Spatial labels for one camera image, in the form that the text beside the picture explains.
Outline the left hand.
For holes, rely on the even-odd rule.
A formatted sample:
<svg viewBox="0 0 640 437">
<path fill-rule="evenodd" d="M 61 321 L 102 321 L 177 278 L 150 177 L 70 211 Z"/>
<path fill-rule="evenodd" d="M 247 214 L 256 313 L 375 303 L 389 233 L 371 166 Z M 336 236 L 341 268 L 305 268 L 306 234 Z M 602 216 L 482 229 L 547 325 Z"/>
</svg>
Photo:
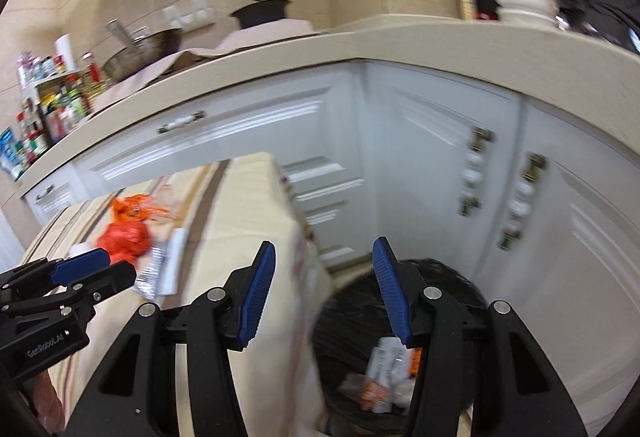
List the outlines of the left hand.
<svg viewBox="0 0 640 437">
<path fill-rule="evenodd" d="M 44 371 L 34 379 L 32 387 L 32 402 L 34 403 L 38 421 L 50 434 L 64 431 L 65 414 L 63 405 L 51 382 L 50 375 Z"/>
</svg>

